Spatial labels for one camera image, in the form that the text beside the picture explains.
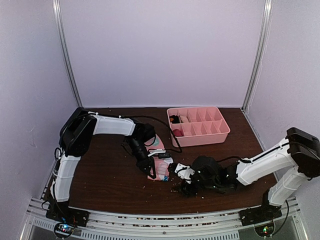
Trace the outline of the pink patterned sock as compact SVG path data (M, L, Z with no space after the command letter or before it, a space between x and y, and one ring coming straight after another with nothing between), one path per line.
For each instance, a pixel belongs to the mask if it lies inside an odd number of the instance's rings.
M155 150L164 150L165 146L160 139L160 137L156 134L155 138L148 140L145 143L147 151L151 154ZM168 167L171 163L173 163L173 159L171 157L167 158L158 158L156 154L152 155L154 159L155 165L155 176L156 178L151 178L149 175L147 176L148 180L151 181L163 181L168 182L170 178L170 173L168 171Z

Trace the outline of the striped beige maroon sock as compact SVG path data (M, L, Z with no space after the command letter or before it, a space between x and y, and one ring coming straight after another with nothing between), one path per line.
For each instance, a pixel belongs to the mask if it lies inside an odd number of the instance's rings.
M189 118L185 115L180 115L179 118L181 123L191 123L191 120L189 120Z

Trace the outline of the pink divided organizer tray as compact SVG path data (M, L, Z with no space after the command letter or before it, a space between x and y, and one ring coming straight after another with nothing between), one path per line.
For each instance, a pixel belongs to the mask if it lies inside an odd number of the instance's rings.
M175 147L192 147L224 143L231 132L221 111L215 106L179 107L166 110L169 127L172 130L171 139ZM170 123L169 116L184 115L190 123ZM182 137L176 137L173 130L183 132Z

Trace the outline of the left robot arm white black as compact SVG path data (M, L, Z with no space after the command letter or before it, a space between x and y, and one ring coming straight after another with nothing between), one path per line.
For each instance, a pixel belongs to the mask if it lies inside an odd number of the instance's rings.
M55 149L49 202L52 213L61 222L72 218L70 188L81 157L90 148L94 135L121 135L136 158L136 166L153 180L165 180L173 163L168 151L149 123L136 116L107 116L78 107L60 130Z

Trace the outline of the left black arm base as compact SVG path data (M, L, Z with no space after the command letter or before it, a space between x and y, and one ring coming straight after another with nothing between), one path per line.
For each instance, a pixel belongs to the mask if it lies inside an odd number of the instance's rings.
M68 208L61 211L58 208L46 211L45 217L57 222L68 223L76 227L86 227L90 213L85 210Z

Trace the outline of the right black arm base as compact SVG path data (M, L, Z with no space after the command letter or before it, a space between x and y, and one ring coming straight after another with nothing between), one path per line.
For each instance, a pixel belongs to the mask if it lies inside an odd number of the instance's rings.
M259 207L241 210L239 218L243 226L255 225L281 217L281 207L272 205L261 205Z

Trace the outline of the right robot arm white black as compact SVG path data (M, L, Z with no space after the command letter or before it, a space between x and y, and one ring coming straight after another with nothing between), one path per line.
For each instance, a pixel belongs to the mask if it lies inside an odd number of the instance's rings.
M179 192L194 196L199 189L229 193L238 184L248 186L287 168L281 180L264 193L263 205L256 210L258 219L266 221L304 182L320 175L320 140L296 127L286 133L286 137L269 150L251 158L239 157L227 167L222 167L219 160L202 155L191 165L171 163L168 171L182 180Z

